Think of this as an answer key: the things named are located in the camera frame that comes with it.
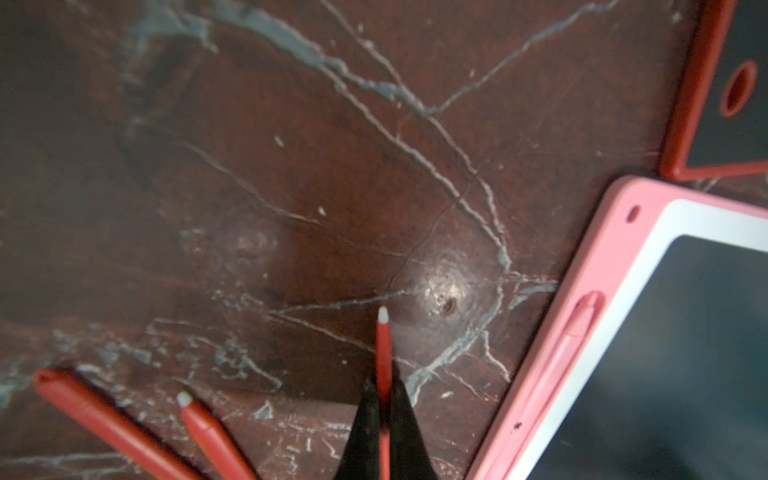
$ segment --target white stylus tip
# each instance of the white stylus tip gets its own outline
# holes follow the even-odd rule
[[[383,305],[379,307],[379,323],[382,325],[389,323],[389,310]]]
[[[179,402],[179,406],[181,408],[184,408],[188,407],[193,402],[193,399],[192,395],[182,390],[178,395],[176,395],[176,401]]]

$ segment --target dark red marble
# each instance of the dark red marble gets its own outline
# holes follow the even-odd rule
[[[179,389],[264,480],[331,478],[386,304],[461,478],[604,189],[654,172],[697,14],[0,7],[0,475],[145,475],[34,394],[53,365],[211,478]],[[768,205],[762,176],[694,187]]]

